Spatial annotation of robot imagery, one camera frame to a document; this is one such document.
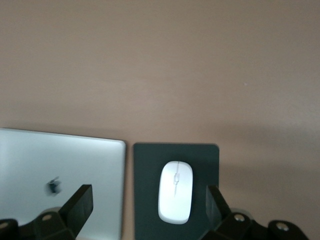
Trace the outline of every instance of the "black mouse pad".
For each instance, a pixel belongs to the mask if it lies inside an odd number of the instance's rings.
[[[219,183],[219,147],[215,144],[136,143],[134,222],[136,240],[198,240],[209,229],[206,186]],[[193,172],[192,202],[184,224],[164,222],[158,215],[160,176],[171,161],[188,163]]]

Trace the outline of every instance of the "screw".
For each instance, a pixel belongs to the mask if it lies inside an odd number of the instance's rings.
[[[237,220],[238,222],[244,222],[245,221],[245,217],[242,216],[241,214],[234,215],[234,219]]]
[[[3,223],[0,224],[0,229],[4,229],[4,228],[6,228],[8,225],[9,225],[9,223],[3,222]]]
[[[288,231],[289,230],[289,227],[283,223],[283,222],[277,222],[276,223],[276,227],[279,229],[279,230],[282,230],[282,231]]]
[[[50,215],[50,214],[48,214],[48,215],[45,215],[43,218],[42,218],[42,221],[47,221],[47,220],[49,220],[49,219],[51,219],[52,218],[52,216]]]

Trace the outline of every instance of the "apple logo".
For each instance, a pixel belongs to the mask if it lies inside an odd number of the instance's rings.
[[[46,190],[48,195],[56,196],[58,193],[61,192],[61,189],[59,187],[61,182],[58,181],[58,178],[59,177],[57,176],[46,184]]]

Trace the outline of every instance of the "wireless mouse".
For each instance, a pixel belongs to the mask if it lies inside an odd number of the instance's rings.
[[[170,161],[162,169],[158,214],[170,224],[185,224],[190,216],[193,187],[191,166],[183,161]]]

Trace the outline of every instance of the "laptop lid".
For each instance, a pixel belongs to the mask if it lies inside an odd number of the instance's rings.
[[[91,184],[93,212],[77,239],[121,239],[126,145],[121,140],[0,129],[0,219],[24,225]]]

